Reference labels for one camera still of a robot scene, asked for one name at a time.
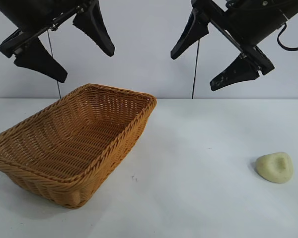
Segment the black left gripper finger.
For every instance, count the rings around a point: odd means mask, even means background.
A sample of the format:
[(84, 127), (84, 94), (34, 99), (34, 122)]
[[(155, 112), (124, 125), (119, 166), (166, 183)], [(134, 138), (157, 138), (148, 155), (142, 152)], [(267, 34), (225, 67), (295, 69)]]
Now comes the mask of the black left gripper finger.
[(33, 40), (15, 56), (17, 67), (27, 68), (44, 74), (57, 82), (64, 83), (67, 71), (48, 53), (39, 39)]
[(73, 25), (86, 34), (109, 57), (115, 52), (115, 46), (104, 24), (98, 0), (86, 0), (79, 7)]

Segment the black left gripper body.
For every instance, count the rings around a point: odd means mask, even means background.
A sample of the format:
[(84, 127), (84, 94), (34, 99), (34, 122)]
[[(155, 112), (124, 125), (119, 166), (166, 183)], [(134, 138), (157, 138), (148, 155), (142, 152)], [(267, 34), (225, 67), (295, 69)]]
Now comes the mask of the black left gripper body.
[(0, 44), (0, 52), (10, 58), (23, 42), (95, 7), (99, 7), (97, 0), (0, 0), (0, 12), (17, 27)]

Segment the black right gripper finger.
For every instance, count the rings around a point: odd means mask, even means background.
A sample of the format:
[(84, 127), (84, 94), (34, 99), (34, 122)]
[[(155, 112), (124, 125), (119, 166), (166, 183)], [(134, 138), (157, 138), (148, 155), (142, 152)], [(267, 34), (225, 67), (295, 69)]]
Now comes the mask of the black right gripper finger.
[(241, 53), (225, 70), (210, 81), (212, 91), (217, 91), (232, 84), (252, 81), (259, 77), (256, 65), (249, 56)]
[(170, 52), (171, 58), (177, 59), (192, 44), (206, 36), (209, 33), (208, 24), (209, 18), (204, 15), (204, 12), (200, 12), (198, 9), (193, 8), (183, 33)]

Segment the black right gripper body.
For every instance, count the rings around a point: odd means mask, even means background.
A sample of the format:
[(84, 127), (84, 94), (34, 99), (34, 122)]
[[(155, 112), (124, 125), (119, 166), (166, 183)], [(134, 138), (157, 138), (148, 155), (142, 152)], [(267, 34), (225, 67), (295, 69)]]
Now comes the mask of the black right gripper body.
[(229, 0), (226, 11), (212, 0), (193, 0), (191, 4), (202, 20), (239, 49), (241, 61), (254, 72), (265, 75), (275, 68), (257, 45), (286, 22), (287, 0)]

